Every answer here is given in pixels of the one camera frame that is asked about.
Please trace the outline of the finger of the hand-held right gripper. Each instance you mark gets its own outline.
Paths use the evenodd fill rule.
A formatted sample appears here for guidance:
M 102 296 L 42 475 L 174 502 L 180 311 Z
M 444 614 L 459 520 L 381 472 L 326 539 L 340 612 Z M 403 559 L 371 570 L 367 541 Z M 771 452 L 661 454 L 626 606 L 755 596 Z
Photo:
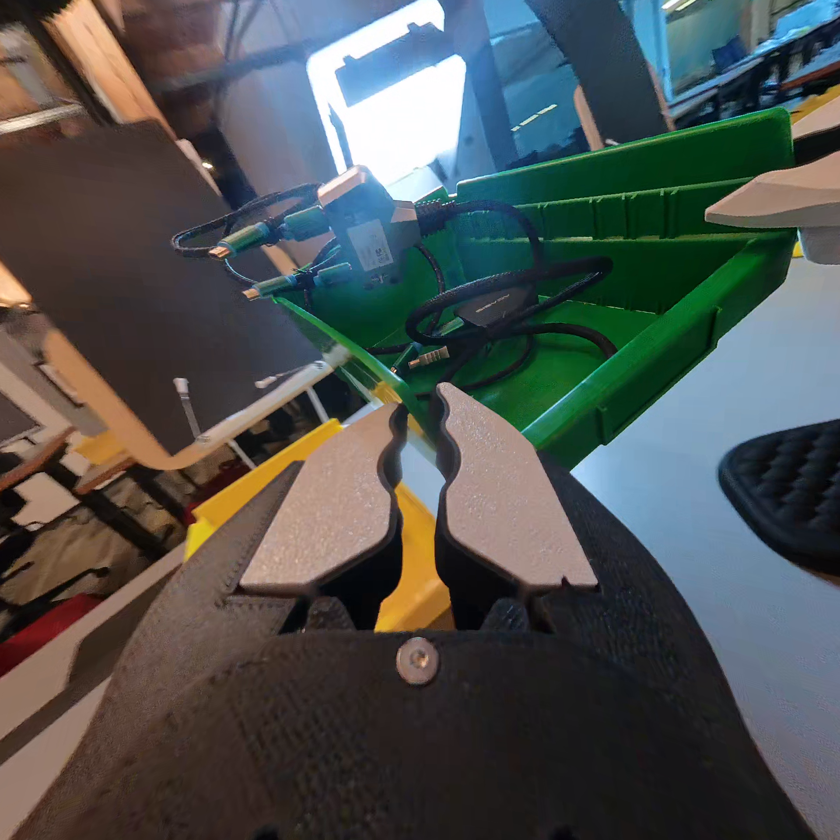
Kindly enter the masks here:
M 839 263 L 839 153 L 766 172 L 710 205 L 705 220 L 747 229 L 796 228 L 805 259 Z
M 822 105 L 792 124 L 794 164 L 807 165 L 839 151 L 839 105 Z

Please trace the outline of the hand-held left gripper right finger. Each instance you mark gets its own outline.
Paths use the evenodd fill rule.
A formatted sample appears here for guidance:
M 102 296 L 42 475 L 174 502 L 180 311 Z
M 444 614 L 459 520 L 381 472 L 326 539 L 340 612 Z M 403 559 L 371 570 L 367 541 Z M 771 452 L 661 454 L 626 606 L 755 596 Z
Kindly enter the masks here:
M 530 599 L 565 586 L 598 587 L 535 447 L 506 419 L 451 383 L 437 464 L 445 477 L 437 510 L 437 573 L 451 595 L 488 599 L 509 589 Z

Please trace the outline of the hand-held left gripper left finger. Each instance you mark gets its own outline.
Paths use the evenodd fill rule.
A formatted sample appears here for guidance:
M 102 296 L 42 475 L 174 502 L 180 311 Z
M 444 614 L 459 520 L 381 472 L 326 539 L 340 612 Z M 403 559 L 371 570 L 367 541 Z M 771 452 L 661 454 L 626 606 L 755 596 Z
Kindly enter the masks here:
M 332 436 L 292 481 L 243 572 L 243 592 L 315 595 L 350 575 L 389 595 L 403 568 L 402 479 L 407 410 L 378 407 Z

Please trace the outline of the yellow plastic bin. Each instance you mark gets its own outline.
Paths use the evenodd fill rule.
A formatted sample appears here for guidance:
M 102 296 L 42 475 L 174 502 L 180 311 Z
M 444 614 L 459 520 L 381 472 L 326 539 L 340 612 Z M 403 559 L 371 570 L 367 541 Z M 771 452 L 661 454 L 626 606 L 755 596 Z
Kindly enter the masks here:
M 187 531 L 185 558 L 189 559 L 292 462 L 306 459 L 330 438 L 381 405 L 381 401 L 374 400 L 344 421 L 328 420 L 218 493 L 193 504 L 193 522 Z M 381 605 L 376 624 L 379 632 L 417 631 L 441 626 L 449 609 L 448 589 L 438 578 L 434 563 L 438 493 L 443 481 L 434 472 L 431 450 L 417 435 L 418 426 L 414 421 L 409 423 L 409 429 L 407 444 L 402 451 L 403 480 L 395 491 L 403 516 L 402 577 L 395 591 Z

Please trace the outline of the green plastic bin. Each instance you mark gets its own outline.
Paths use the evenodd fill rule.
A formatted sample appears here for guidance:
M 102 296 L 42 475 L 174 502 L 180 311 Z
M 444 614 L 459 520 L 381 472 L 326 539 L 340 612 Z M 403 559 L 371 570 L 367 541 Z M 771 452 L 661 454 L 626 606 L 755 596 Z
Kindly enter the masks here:
M 794 233 L 705 221 L 706 208 L 764 172 L 793 165 L 790 119 L 780 109 L 461 182 L 454 197 L 518 207 L 535 227 L 546 265 L 607 258 L 612 272 L 529 321 L 596 330 L 615 346 L 606 359 L 572 335 L 533 338 L 529 358 L 471 396 L 564 467 L 610 443 L 717 347 L 719 339 L 786 278 Z M 532 248 L 518 222 L 498 213 L 459 216 L 424 239 L 447 291 L 502 273 L 530 271 Z M 448 362 L 394 376 L 391 353 L 410 341 L 406 319 L 438 292 L 425 257 L 406 254 L 403 281 L 365 289 L 316 289 L 276 297 L 308 338 L 341 342 L 346 381 L 403 402 L 428 436 L 428 394 Z

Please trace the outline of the background desk with black legs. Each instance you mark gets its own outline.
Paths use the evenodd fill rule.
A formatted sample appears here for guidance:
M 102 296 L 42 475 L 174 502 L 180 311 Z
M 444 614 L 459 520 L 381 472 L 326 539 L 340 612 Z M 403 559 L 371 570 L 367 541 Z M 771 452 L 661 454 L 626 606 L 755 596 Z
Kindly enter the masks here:
M 669 105 L 677 130 L 781 106 L 838 83 L 839 18 L 758 49 Z

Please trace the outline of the white desk stand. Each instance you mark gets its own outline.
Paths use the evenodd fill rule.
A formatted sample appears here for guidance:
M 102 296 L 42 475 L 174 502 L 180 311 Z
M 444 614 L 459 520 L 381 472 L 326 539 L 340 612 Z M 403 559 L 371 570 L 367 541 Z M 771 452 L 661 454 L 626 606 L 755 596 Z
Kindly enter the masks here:
M 329 416 L 315 393 L 314 386 L 350 360 L 351 352 L 336 344 L 319 360 L 258 381 L 257 386 L 265 391 L 264 395 L 207 430 L 202 430 L 198 425 L 188 380 L 184 377 L 174 378 L 173 385 L 181 399 L 182 409 L 194 440 L 181 453 L 170 458 L 167 466 L 161 467 L 161 470 L 178 470 L 194 465 L 223 446 L 230 448 L 248 469 L 255 469 L 255 462 L 237 444 L 236 437 L 283 408 L 300 394 L 309 396 L 318 418 L 326 423 Z

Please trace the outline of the black textured wrist rest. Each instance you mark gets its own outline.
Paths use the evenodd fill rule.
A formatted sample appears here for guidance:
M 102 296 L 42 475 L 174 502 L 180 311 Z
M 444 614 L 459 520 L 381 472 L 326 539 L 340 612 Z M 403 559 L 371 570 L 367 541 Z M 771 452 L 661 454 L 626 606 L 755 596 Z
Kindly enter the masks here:
M 743 442 L 723 457 L 717 477 L 732 508 L 772 551 L 838 577 L 838 419 Z

